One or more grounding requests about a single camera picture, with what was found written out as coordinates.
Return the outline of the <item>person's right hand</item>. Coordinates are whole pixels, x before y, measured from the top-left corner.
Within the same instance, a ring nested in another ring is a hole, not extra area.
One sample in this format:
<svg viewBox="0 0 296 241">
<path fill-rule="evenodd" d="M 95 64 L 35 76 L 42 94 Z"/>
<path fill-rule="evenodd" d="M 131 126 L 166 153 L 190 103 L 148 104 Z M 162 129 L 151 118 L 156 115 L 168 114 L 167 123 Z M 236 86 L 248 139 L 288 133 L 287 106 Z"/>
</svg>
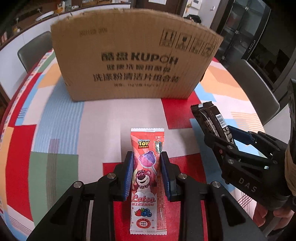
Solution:
<svg viewBox="0 0 296 241">
<path fill-rule="evenodd" d="M 266 223 L 268 209 L 265 206 L 261 205 L 257 201 L 257 199 L 254 198 L 254 200 L 256 201 L 256 206 L 255 206 L 252 220 L 258 227 L 261 227 Z M 273 230 L 285 228 L 290 224 L 293 227 L 295 227 L 295 212 L 288 205 L 283 206 L 275 211 L 272 211 L 272 213 L 273 213 L 273 217 L 280 219 L 280 221 L 278 222 L 278 224 L 275 226 Z"/>
</svg>

